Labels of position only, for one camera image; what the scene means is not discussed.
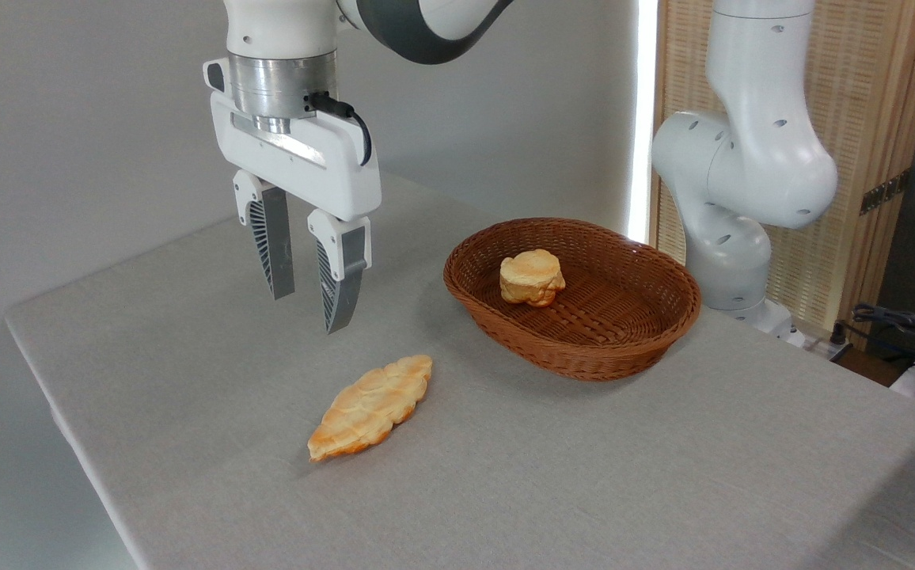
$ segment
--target gray tablecloth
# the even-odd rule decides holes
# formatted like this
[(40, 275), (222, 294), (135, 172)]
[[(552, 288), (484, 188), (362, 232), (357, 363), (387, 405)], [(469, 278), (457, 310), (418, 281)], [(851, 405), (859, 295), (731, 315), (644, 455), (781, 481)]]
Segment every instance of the gray tablecloth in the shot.
[[(146, 568), (915, 568), (915, 401), (705, 311), (650, 371), (573, 382), (442, 284), (486, 214), (385, 177), (374, 266), (326, 336), (313, 242), (273, 302), (234, 221), (8, 322)], [(383, 444), (312, 465), (362, 372), (426, 353)]]

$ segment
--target bread crust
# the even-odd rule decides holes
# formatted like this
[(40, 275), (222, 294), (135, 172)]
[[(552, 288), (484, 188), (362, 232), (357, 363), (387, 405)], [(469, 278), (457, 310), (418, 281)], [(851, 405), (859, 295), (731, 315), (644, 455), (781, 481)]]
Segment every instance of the bread crust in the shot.
[(433, 359), (425, 354), (407, 356), (346, 386), (309, 437), (309, 460), (355, 454), (384, 441), (425, 397), (432, 368)]
[(500, 295), (505, 302), (551, 306), (566, 286), (560, 260), (545, 249), (506, 257), (500, 264)]

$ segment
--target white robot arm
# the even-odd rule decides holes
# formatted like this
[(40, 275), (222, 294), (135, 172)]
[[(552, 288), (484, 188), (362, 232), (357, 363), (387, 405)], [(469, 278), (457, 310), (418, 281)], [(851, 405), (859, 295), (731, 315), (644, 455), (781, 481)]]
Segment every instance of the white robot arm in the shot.
[(837, 167), (803, 91), (813, 5), (717, 0), (707, 76), (728, 115), (675, 113), (652, 153), (682, 217), (686, 267), (704, 304), (795, 344), (791, 314), (765, 298), (771, 241), (758, 222), (803, 227), (837, 191)]
[(225, 58), (204, 64), (219, 148), (240, 223), (252, 228), (275, 298), (294, 291), (285, 192), (317, 207), (328, 333), (351, 320), (370, 267), (370, 220), (381, 204), (377, 151), (366, 124), (338, 101), (337, 35), (364, 29), (406, 59), (464, 54), (511, 0), (225, 0)]

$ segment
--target oval basket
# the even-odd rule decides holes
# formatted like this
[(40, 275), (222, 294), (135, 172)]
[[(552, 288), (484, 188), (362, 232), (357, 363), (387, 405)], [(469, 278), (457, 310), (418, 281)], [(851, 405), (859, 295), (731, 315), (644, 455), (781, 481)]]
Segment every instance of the oval basket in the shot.
[[(529, 249), (559, 257), (567, 288), (548, 307), (500, 297), (500, 263)], [(645, 371), (700, 314), (700, 288), (672, 257), (580, 220), (526, 218), (465, 239), (443, 281), (493, 340), (547, 371), (603, 382)]]

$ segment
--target basket rim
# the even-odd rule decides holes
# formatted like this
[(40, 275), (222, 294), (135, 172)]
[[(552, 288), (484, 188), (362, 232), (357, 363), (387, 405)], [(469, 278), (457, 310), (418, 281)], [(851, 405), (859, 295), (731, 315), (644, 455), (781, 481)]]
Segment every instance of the basket rim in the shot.
[[(609, 344), (609, 345), (583, 345), (580, 343), (567, 342), (566, 340), (555, 340), (549, 338), (548, 336), (538, 335), (537, 332), (534, 332), (532, 329), (524, 327), (520, 322), (513, 320), (513, 318), (508, 317), (506, 314), (501, 313), (501, 311), (495, 310), (492, 306), (480, 302), (475, 295), (472, 295), (464, 287), (458, 285), (454, 280), (454, 271), (455, 263), (457, 263), (458, 257), (461, 255), (464, 250), (472, 248), (477, 242), (482, 241), (485, 238), (486, 234), (497, 230), (497, 228), (502, 226), (526, 226), (526, 225), (545, 225), (545, 224), (572, 224), (577, 225), (584, 230), (602, 232), (607, 237), (619, 239), (628, 245), (634, 246), (634, 248), (647, 250), (649, 253), (653, 253), (659, 262), (667, 264), (671, 269), (678, 272), (679, 277), (682, 278), (681, 281), (677, 281), (676, 285), (680, 288), (685, 289), (683, 293), (692, 293), (696, 297), (697, 302), (693, 303), (689, 307), (688, 313), (681, 318), (681, 320), (676, 321), (668, 329), (658, 333), (656, 336), (649, 336), (649, 338), (641, 340), (631, 340), (631, 342), (624, 342), (619, 344)], [(693, 323), (697, 321), (697, 318), (700, 316), (700, 307), (701, 307), (701, 295), (700, 295), (700, 286), (697, 285), (697, 281), (693, 278), (693, 275), (690, 275), (689, 271), (686, 271), (685, 267), (682, 264), (679, 264), (677, 260), (672, 259), (672, 256), (668, 253), (661, 252), (660, 249), (653, 248), (653, 246), (647, 245), (647, 243), (641, 243), (638, 241), (633, 241), (632, 239), (625, 237), (623, 234), (619, 234), (617, 231), (609, 230), (609, 228), (587, 222), (584, 220), (578, 220), (574, 218), (560, 218), (560, 217), (533, 217), (533, 218), (515, 218), (512, 220), (506, 220), (498, 223), (494, 223), (482, 230), (475, 232), (472, 235), (469, 235), (464, 241), (454, 248), (453, 252), (447, 257), (446, 263), (443, 267), (443, 281), (447, 289), (450, 290), (450, 294), (453, 295), (459, 302), (465, 304), (473, 304), (475, 307), (480, 308), (480, 310), (486, 310), (490, 317), (497, 318), (506, 322), (506, 324), (514, 325), (515, 328), (518, 328), (519, 331), (531, 335), (536, 342), (541, 342), (544, 345), (548, 345), (553, 348), (575, 348), (575, 349), (587, 349), (588, 351), (595, 351), (596, 353), (617, 353), (625, 351), (636, 351), (636, 352), (649, 352), (652, 350), (658, 350), (661, 348), (667, 348), (671, 346), (676, 340), (682, 338), (686, 332), (689, 331), (690, 327), (693, 327)]]

